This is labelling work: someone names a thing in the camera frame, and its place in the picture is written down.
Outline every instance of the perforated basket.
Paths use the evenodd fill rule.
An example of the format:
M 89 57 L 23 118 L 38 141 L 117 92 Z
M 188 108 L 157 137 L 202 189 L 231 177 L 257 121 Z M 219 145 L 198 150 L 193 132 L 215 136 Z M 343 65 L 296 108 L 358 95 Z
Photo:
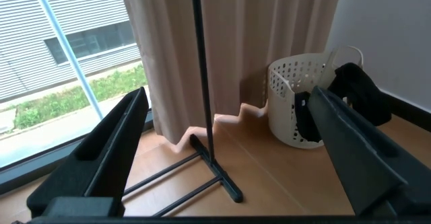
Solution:
M 363 56 L 359 49 L 356 58 L 333 52 L 306 53 L 279 59 L 268 68 L 268 118 L 272 133 L 283 143 L 293 147 L 310 149 L 323 145 L 302 138 L 296 126 L 295 93 L 311 92 L 314 86 L 328 88 L 335 78 L 335 69 L 344 63 L 353 62 L 363 67 Z M 334 61 L 343 62 L 336 65 Z

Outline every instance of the building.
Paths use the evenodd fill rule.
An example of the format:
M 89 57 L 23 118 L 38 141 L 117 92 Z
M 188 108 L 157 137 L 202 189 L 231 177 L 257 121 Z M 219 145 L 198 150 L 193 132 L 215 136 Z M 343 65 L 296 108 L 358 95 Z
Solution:
M 123 0 L 48 0 L 85 74 L 140 58 Z M 75 78 L 37 0 L 0 0 L 0 103 Z

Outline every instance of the tile floor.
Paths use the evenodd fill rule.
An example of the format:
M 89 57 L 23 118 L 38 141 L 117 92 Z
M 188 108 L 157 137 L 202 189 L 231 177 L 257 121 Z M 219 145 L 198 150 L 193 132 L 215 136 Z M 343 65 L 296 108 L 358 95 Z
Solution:
M 379 127 L 431 167 L 431 133 L 396 116 Z M 324 147 L 302 150 L 279 142 L 267 126 L 264 109 L 242 105 L 240 116 L 216 116 L 218 162 L 244 193 L 234 203 L 219 184 L 168 215 L 348 215 L 352 208 Z M 142 136 L 127 187 L 193 153 L 191 133 L 205 142 L 205 129 L 191 127 L 177 145 L 149 132 Z M 151 215 L 213 177 L 200 159 L 124 197 L 126 216 Z M 27 196 L 41 178 L 0 196 L 0 223 L 28 221 Z

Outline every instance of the curtain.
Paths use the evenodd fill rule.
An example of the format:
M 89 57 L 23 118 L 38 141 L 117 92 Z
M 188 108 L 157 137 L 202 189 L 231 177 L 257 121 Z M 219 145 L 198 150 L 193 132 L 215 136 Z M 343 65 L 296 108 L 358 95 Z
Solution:
M 212 113 L 266 102 L 267 66 L 325 48 L 338 0 L 202 0 Z M 191 0 L 125 0 L 156 132 L 177 143 L 205 126 Z

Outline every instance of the wall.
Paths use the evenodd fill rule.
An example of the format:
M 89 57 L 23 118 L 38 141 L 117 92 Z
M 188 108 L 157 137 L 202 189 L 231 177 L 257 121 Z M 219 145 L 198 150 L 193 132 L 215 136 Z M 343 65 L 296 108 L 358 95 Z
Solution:
M 339 0 L 327 50 L 346 44 L 383 91 L 431 112 L 431 0 Z
M 66 34 L 128 21 L 123 0 L 48 0 Z M 44 40 L 54 32 L 37 0 L 0 0 L 0 102 L 75 78 Z M 136 44 L 79 60 L 84 73 L 139 58 Z

